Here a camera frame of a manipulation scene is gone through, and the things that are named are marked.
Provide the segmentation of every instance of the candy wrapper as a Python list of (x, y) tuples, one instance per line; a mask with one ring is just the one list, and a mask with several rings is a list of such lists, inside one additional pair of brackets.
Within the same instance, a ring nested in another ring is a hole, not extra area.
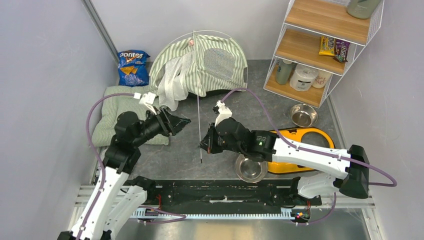
[(144, 51), (128, 50), (118, 53), (119, 85), (136, 87), (149, 85), (146, 60), (150, 56)]
[(333, 37), (322, 36), (321, 37), (321, 47), (319, 49), (319, 55), (325, 56), (334, 56), (334, 43), (335, 39)]
[(346, 63), (348, 61), (348, 50), (350, 44), (350, 42), (336, 39), (334, 59), (341, 63)]

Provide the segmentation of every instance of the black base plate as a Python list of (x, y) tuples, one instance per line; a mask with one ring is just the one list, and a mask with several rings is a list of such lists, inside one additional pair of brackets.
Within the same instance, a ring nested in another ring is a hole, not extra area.
[[(148, 192), (145, 205), (158, 205), (162, 210), (180, 214), (279, 214), (281, 208), (322, 204), (321, 197), (290, 197), (291, 180), (156, 180)], [(235, 202), (210, 202), (223, 200)]]

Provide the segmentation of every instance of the green striped pet tent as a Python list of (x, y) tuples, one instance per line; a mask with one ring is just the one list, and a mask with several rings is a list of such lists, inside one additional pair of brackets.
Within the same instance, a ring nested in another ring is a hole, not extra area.
[(149, 90), (171, 111), (189, 93), (205, 97), (214, 90), (247, 87), (244, 70), (248, 64), (240, 45), (230, 36), (227, 39), (200, 32), (166, 46), (151, 67)]

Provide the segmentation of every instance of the doritos bag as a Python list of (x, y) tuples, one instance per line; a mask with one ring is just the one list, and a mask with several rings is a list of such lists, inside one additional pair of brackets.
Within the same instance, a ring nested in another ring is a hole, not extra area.
[(118, 52), (119, 85), (136, 87), (149, 84), (149, 74), (146, 70), (146, 60), (150, 56), (144, 51), (127, 50)]

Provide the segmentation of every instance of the white container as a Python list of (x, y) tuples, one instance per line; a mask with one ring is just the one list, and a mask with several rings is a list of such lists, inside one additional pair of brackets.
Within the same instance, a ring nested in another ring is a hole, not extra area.
[(298, 64), (290, 78), (290, 87), (296, 91), (308, 91), (317, 76), (317, 69)]
[(313, 81), (312, 87), (317, 89), (323, 88), (332, 75), (333, 74), (331, 72), (318, 70), (318, 76), (315, 78), (315, 81)]

